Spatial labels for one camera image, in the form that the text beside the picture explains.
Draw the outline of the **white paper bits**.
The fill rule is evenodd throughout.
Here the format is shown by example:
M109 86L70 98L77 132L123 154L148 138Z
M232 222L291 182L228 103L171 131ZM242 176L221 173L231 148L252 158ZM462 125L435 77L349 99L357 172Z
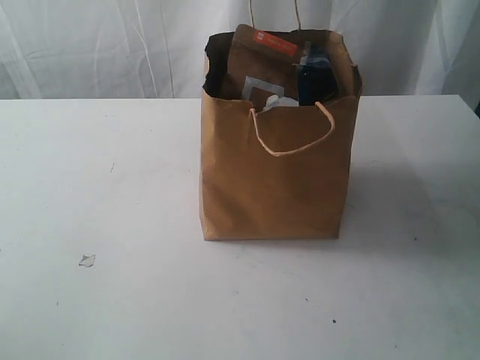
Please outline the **white paper bits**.
M262 110L263 111L268 111L272 108L278 107L279 106L279 100L280 100L280 97L276 94L273 94L273 95L269 96L266 99L265 106L263 107Z

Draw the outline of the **brown snack pouch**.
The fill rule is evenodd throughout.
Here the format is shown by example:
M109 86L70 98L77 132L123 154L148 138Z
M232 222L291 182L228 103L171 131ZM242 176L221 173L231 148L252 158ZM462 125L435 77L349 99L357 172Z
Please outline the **brown snack pouch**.
M297 98L301 49L267 31L238 25L226 62L220 96L260 103L270 95Z

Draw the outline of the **long spaghetti packet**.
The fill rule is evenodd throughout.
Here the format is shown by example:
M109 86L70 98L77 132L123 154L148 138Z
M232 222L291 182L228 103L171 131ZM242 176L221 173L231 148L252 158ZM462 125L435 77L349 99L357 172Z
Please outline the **long spaghetti packet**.
M329 54L310 41L304 43L303 53L297 67L298 104L313 106L338 94Z

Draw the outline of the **white blue milk carton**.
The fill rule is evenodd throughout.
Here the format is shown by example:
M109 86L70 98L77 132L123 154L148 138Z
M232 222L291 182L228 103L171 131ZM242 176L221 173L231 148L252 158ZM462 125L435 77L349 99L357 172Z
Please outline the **white blue milk carton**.
M279 97L277 107L297 107L299 102L291 97Z

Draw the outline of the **brown paper bag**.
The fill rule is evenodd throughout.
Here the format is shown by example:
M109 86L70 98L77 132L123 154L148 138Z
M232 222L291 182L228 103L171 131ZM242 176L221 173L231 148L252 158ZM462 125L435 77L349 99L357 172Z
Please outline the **brown paper bag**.
M362 78L343 37L330 30L265 31L329 55L331 100L277 106L221 97L235 31L205 46L199 216L207 241L335 239L347 198Z

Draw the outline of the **small torn paper scrap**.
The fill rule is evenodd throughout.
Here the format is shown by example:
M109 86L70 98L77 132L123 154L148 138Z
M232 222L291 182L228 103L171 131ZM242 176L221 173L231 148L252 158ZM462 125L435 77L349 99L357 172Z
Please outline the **small torn paper scrap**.
M82 259L79 261L78 266L91 268L95 264L96 255L83 255Z

